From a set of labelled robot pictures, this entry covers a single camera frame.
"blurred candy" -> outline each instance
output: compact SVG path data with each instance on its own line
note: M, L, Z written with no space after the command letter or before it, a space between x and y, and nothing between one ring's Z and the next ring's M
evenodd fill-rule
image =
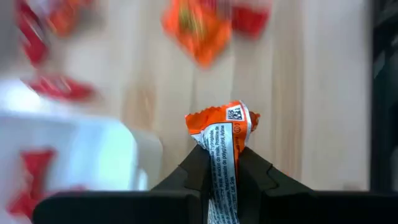
M16 9L17 26L22 34L22 47L32 65L38 66L48 54L42 25L25 1L17 0Z
M38 94L71 101L84 100L94 93L92 86L63 75L37 75L33 80L28 81L27 85Z
M232 28L250 37L259 37L269 19L269 10L255 11L247 6L232 7Z
M42 147L33 151L21 152L24 165L25 188L9 206L9 213L13 215L25 215L32 219L35 206L43 196L43 181L45 171L55 154L51 147Z
M231 38L229 21L196 1L173 0L162 23L165 31L176 37L203 67L214 61Z
M47 18L47 24L58 36L66 36L76 27L78 7L70 1L61 1L59 6Z

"orange candy wrapper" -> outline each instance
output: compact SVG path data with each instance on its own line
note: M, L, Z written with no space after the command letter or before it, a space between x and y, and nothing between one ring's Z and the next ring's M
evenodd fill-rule
M239 223L237 210L238 157L255 130L260 115L242 101L207 108L185 117L189 134L209 151L213 192L209 223Z
M77 26L81 9L89 7L93 0L61 0L47 18L50 29L59 37L66 37Z
M231 38L230 21L218 18L194 0L172 0L162 23L203 67L214 61Z

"red candy wrapper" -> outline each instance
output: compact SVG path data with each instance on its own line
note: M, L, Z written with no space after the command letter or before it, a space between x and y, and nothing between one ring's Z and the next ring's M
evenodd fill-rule
M47 17L47 24L54 34L66 37L78 25L81 10L90 6L92 2L92 0L57 0L58 4Z
M258 38L269 19L269 9L259 11L247 6L232 7L232 28L252 38Z
M94 88L63 75L37 75L33 80L25 81L40 95L70 101L84 100L94 93Z
M32 218L33 210L43 197L43 181L45 173L55 150L51 147L43 147L37 151L21 152L24 166L25 187L21 190L16 200L9 206L12 215L26 215Z
M25 54L33 66L38 66L46 58L48 48L45 44L43 27L39 17L24 0L16 0L17 26L21 31L21 43Z

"light wood surface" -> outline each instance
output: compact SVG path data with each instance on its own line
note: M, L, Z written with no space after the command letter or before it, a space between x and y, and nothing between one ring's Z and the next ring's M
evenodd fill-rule
M368 1L275 0L261 39L234 35L206 70L164 34L168 3L100 0L78 35L52 37L47 69L91 82L101 95L76 110L158 135L165 177L194 146L186 114L243 100L261 114L249 147L276 168L314 189L368 189ZM32 71L22 64L12 76ZM65 110L54 108L46 110Z

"barcode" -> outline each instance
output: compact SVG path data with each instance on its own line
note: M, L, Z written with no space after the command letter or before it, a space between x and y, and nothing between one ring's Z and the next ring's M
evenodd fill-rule
M240 105L227 109L228 121L244 121L242 107Z

